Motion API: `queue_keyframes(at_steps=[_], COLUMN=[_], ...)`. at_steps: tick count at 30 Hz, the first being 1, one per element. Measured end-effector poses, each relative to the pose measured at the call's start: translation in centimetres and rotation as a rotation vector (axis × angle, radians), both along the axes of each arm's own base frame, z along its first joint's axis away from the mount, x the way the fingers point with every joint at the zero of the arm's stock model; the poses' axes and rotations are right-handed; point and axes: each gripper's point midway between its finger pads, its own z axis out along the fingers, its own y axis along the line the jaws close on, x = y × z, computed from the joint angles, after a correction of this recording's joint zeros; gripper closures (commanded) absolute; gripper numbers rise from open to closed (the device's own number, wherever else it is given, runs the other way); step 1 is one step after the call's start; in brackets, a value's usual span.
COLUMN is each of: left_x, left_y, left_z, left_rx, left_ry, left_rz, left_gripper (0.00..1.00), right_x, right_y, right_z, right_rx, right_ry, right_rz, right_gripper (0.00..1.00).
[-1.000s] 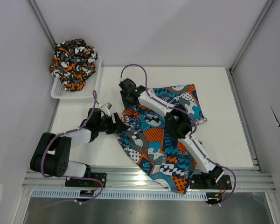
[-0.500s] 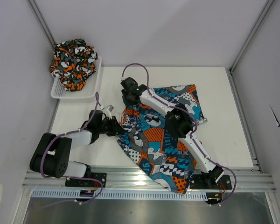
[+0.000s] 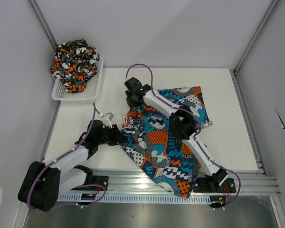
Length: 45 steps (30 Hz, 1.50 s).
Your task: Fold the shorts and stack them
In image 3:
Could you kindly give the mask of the blue orange patterned shorts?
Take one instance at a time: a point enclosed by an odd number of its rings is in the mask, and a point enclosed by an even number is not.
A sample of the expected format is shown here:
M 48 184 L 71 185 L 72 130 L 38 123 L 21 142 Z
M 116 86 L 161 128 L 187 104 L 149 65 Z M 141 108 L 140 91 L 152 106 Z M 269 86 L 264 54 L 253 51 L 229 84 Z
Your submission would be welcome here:
M 201 164 L 188 146 L 171 134 L 165 115 L 145 104 L 130 108 L 121 132 L 127 138 L 121 148 L 155 184 L 173 195 L 190 196 Z

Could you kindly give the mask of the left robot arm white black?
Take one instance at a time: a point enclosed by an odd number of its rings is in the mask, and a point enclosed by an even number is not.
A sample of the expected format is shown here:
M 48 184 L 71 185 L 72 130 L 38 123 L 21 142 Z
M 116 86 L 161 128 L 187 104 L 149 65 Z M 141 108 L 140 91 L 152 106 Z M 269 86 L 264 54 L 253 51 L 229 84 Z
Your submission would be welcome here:
M 106 191 L 104 185 L 95 181 L 93 170 L 81 163 L 90 159 L 100 145 L 116 146 L 126 141 L 117 125 L 105 126 L 100 120 L 91 121 L 71 150 L 46 163 L 30 164 L 18 200 L 30 208 L 47 212 L 60 195 L 70 190 Z

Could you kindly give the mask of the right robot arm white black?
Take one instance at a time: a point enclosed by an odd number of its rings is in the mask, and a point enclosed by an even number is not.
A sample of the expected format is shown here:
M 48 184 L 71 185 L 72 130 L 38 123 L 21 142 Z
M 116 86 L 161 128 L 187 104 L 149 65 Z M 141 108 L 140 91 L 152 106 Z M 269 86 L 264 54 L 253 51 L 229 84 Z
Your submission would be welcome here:
M 186 144 L 204 167 L 208 188 L 214 192 L 223 188 L 228 173 L 213 160 L 206 146 L 199 138 L 198 133 L 201 132 L 201 128 L 196 129 L 198 120 L 190 108 L 169 101 L 154 91 L 150 85 L 142 85 L 135 77 L 127 79 L 124 85 L 127 88 L 125 93 L 128 105 L 131 108 L 143 104 L 151 106 L 166 116 L 169 119 L 169 129 L 172 135 Z

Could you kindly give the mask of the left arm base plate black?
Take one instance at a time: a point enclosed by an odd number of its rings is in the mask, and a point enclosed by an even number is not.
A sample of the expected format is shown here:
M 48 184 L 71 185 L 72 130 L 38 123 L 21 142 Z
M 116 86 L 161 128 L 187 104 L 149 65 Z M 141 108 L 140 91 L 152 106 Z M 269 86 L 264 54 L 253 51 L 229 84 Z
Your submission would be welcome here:
M 108 176 L 103 176 L 103 175 L 96 175 L 93 177 L 93 180 L 91 182 L 93 185 L 100 185 L 107 190 L 108 184 L 109 184 L 109 177 Z M 79 187 L 79 188 L 73 188 L 72 190 L 87 190 L 87 191 L 102 191 L 102 188 L 100 187 Z

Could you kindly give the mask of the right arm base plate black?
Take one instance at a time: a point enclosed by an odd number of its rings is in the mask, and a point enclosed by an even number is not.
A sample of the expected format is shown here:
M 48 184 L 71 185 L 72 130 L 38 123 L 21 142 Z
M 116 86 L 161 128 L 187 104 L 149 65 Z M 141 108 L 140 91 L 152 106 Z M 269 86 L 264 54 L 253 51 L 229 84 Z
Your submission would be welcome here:
M 236 193 L 236 186 L 233 178 L 227 178 L 221 186 L 216 186 L 214 183 L 210 183 L 210 180 L 206 177 L 197 177 L 194 182 L 191 183 L 193 192 L 196 193 Z

